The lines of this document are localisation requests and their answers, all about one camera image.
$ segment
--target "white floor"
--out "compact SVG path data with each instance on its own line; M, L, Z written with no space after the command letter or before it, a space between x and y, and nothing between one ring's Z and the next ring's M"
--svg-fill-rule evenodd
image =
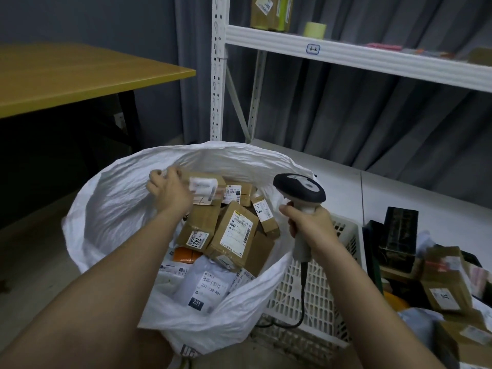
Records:
M60 291L79 275L71 261L60 222L63 212L54 215L21 235L0 243L0 351ZM304 366L252 342L243 342L194 360L194 368L253 369Z

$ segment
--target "hand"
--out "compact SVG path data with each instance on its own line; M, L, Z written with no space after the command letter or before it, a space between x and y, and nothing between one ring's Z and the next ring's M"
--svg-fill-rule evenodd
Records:
M319 206L313 214L295 209L292 202L287 205L282 204L279 210L289 218L290 235L295 238L298 231L304 235L318 264L322 265L322 259L326 257L330 247L341 245L333 227L332 217L322 206Z
M165 176L161 170L151 171L147 190L156 197L157 212L170 209L181 218L191 210L193 195L180 175L176 167L169 167Z

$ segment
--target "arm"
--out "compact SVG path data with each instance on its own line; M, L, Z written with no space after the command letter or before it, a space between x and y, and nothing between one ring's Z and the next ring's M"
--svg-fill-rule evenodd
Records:
M0 367L113 366L135 333L159 266L192 204L175 168L153 171L157 216L73 281L7 347Z
M319 207L314 215L307 215L280 206L280 211L290 218L291 234L303 233L315 261L323 267L363 367L444 369L338 241L327 210Z

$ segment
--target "yellow tape roll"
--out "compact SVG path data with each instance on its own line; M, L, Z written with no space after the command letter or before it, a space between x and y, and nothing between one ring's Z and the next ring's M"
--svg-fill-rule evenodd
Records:
M308 22L304 28L304 37L322 39L325 36L326 24Z

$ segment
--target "white shelf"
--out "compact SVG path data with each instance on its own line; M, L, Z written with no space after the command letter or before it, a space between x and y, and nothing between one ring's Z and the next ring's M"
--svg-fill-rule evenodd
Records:
M459 246L492 270L492 210L442 194L362 172L365 224L384 222L388 206L419 211L418 231L443 246Z
M346 217L360 225L363 224L361 172L359 170L258 139L253 139L251 145L278 151L290 157L300 166L310 169L317 175L319 183L326 192L323 207L335 215Z
M492 67L487 66L234 25L226 26L225 43L492 92ZM306 52L309 44L319 46L317 55Z

